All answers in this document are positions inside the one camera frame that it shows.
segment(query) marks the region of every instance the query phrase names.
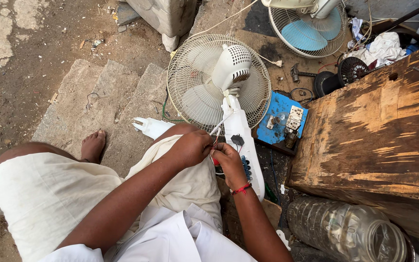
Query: stone stair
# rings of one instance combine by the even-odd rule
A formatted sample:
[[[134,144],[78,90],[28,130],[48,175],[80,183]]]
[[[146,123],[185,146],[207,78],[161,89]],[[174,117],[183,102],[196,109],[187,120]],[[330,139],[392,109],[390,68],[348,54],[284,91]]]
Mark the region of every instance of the stone stair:
[[[133,119],[162,119],[166,78],[167,71],[153,63],[139,77],[112,60],[101,67],[78,59],[64,76],[58,102],[48,107],[32,141],[80,158],[81,141],[101,128],[107,133],[102,165],[125,177],[153,142],[135,130]],[[169,100],[165,110],[170,119],[179,119]]]

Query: blue fan blade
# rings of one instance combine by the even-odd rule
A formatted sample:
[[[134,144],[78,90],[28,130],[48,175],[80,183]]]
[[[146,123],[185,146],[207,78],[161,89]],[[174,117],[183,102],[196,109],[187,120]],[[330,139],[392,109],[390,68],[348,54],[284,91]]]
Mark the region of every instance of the blue fan blade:
[[[327,40],[334,39],[340,32],[340,15],[337,8],[334,8],[324,21],[325,28],[331,28],[329,31],[319,31],[319,33]]]
[[[302,20],[286,25],[281,34],[289,44],[301,50],[317,51],[327,46],[327,40]]]

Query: fan blade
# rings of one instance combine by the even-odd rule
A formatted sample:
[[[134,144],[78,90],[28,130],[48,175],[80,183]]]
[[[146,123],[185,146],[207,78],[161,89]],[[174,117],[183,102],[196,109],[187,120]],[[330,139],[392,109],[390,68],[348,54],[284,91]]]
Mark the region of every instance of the fan blade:
[[[302,20],[297,20],[282,29],[282,37],[295,48],[316,51],[327,46],[327,40]]]
[[[202,124],[218,124],[223,119],[223,93],[211,92],[211,88],[201,84],[185,91],[182,108],[193,120]]]
[[[334,39],[340,32],[340,15],[337,8],[334,8],[328,17],[321,19],[321,30],[318,32],[326,39]]]
[[[196,46],[187,53],[187,63],[193,69],[211,74],[222,52],[219,46]]]
[[[238,100],[241,108],[246,113],[256,111],[265,98],[265,87],[260,85],[262,78],[263,74],[252,66],[250,68],[250,77],[245,80],[240,88]]]

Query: green wire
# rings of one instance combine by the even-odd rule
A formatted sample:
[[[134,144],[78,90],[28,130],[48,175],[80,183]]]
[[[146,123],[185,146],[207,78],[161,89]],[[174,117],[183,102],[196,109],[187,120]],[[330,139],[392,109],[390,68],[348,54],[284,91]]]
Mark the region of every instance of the green wire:
[[[169,119],[169,118],[167,118],[166,117],[166,114],[164,113],[164,108],[166,107],[166,101],[164,101],[164,104],[162,104],[162,116],[164,117],[164,118],[166,118],[167,120],[169,120],[169,121],[175,121],[175,122],[182,122],[182,121],[185,121],[185,120],[183,120],[183,119],[179,119],[179,120],[172,120],[172,119]]]

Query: toe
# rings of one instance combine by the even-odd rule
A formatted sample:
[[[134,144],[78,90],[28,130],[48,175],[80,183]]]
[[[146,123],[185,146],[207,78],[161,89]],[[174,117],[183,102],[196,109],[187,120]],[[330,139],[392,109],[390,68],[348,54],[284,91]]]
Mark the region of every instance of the toe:
[[[99,130],[98,131],[98,138],[103,139],[106,137],[106,132],[104,130]]]

